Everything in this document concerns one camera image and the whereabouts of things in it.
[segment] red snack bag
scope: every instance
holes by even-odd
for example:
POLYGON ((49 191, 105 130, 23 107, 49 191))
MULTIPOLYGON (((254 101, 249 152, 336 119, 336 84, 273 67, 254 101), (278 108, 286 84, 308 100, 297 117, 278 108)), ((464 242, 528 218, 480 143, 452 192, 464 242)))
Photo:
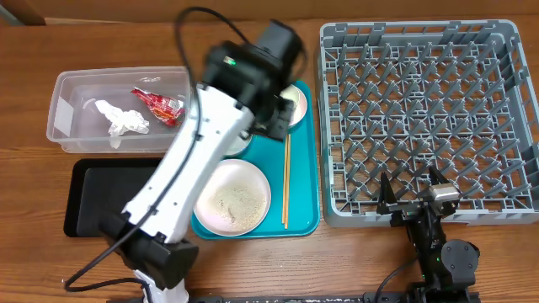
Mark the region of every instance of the red snack bag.
POLYGON ((150 93, 140 88, 134 88, 131 92, 144 101, 156 118, 168 126, 176 126, 177 118, 185 112, 184 102, 175 98, 150 93))

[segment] gray dish rack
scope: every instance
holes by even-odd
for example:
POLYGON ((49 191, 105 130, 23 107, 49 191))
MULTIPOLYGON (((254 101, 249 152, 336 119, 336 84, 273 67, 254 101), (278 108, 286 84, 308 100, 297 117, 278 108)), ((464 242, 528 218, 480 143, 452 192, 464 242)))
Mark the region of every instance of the gray dish rack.
POLYGON ((325 24, 317 91, 329 225, 388 226, 381 173, 417 203, 429 165, 463 192, 445 221, 539 220, 539 108, 510 21, 325 24))

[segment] blue tray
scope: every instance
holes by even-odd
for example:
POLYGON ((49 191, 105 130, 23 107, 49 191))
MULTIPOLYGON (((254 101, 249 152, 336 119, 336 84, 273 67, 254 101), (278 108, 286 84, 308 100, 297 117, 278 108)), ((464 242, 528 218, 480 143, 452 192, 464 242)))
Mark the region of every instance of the blue tray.
POLYGON ((291 176, 288 229, 281 223, 283 207, 283 177, 285 144, 255 136, 238 157, 251 162, 266 176, 271 187, 271 206, 264 221, 253 231, 239 237, 222 237, 205 229, 191 217, 193 231, 206 240, 248 239, 261 237, 295 237, 311 234, 320 223, 318 194, 317 149, 314 141, 311 90, 302 81, 295 85, 307 97, 307 113, 291 130, 291 176))

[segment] transparent container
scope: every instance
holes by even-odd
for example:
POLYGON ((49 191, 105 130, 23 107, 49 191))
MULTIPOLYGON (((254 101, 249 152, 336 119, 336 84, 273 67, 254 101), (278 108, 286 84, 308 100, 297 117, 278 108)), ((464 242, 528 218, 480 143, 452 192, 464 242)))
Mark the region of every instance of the transparent container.
POLYGON ((134 87, 189 101, 189 77, 180 66, 127 67, 63 72, 52 94, 47 138, 66 152, 165 152, 180 125, 166 126, 135 94, 134 87), (124 111, 136 110, 150 122, 149 132, 127 131, 120 146, 110 145, 108 121, 92 100, 105 100, 124 111))

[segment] wooden surface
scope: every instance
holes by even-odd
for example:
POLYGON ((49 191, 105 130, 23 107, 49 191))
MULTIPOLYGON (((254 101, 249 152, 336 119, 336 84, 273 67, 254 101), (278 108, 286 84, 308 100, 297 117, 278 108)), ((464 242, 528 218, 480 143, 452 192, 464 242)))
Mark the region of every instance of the wooden surface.
MULTIPOLYGON (((455 16, 452 19, 473 19, 455 16)), ((519 27, 531 75, 539 87, 539 18, 512 19, 519 27)), ((327 21, 289 24, 307 44, 317 45, 327 21)), ((240 23, 255 39, 265 23, 240 23)), ((189 58, 198 73, 211 45, 236 38, 221 24, 185 27, 189 58)), ((62 231, 73 164, 71 155, 45 137, 52 89, 59 73, 77 69, 180 64, 167 24, 108 24, 0 28, 0 301, 104 302, 140 294, 119 285, 82 294, 66 294, 62 280, 105 249, 101 239, 67 238, 62 231)), ((314 65, 304 76, 314 89, 314 65)), ((317 110, 315 123, 318 124, 317 110)), ((319 131, 316 138, 319 150, 319 131)), ((449 238, 480 247, 477 284, 484 302, 539 299, 539 225, 449 226, 449 238)), ((191 232, 200 256, 187 278, 191 294, 336 295, 373 291, 383 278, 413 256, 404 229, 338 229, 324 222, 309 237, 206 242, 191 232)), ((118 256, 107 258, 82 283, 131 276, 118 256)), ((388 284, 403 290, 419 280, 417 268, 388 284)))

